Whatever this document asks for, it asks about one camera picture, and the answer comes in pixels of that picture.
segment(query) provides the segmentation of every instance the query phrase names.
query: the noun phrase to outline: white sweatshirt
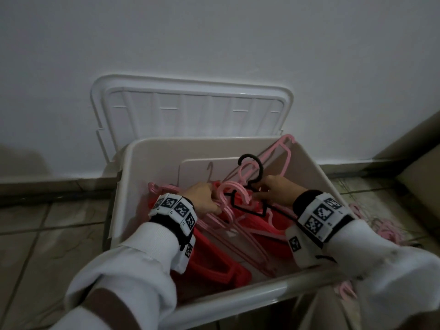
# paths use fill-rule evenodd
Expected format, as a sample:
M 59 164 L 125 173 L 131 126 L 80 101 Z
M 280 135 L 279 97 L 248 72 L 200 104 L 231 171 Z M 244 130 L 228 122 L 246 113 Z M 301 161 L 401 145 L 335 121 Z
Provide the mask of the white sweatshirt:
M 128 307 L 138 328 L 157 329 L 176 307 L 176 288 L 169 271 L 178 248 L 177 238 L 167 228 L 144 223 L 127 241 L 96 257 L 75 276 L 65 298 L 71 310 L 52 329 L 128 329 L 127 324 L 124 327 L 103 321 L 90 308 L 78 306 L 85 289 L 93 283 L 89 297 L 93 291 L 105 288 Z M 439 308 L 437 256 L 397 246 L 378 236 L 362 220 L 341 228 L 326 248 L 354 281 L 363 329 L 396 329 L 410 316 Z

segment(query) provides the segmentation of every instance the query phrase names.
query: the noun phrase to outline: plastic storage bin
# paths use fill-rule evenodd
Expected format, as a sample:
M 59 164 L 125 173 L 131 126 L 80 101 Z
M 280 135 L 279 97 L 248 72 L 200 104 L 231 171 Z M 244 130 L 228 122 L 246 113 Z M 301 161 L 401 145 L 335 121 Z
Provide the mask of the plastic storage bin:
M 125 150 L 121 179 L 118 182 L 113 215 L 108 229 L 107 244 L 114 248 L 129 229 L 135 218 L 140 197 L 148 192 L 147 183 L 179 185 L 182 163 L 203 159 L 217 162 L 235 162 L 245 153 L 259 155 L 278 137 L 252 138 L 149 138 L 131 143 Z M 309 189 L 331 193 L 341 204 L 345 201 L 299 143 L 290 144 L 292 157 L 285 177 Z M 185 180 L 196 183 L 204 178 L 202 171 L 186 169 Z M 277 173 L 273 166 L 265 168 L 265 174 Z M 278 277 L 258 278 L 256 283 L 218 294 L 196 298 L 179 305 L 174 313 L 164 319 L 160 327 L 186 329 L 217 319 L 260 308 L 320 287 L 344 280 L 336 266 L 319 267 L 300 271 L 295 266 L 280 266 Z

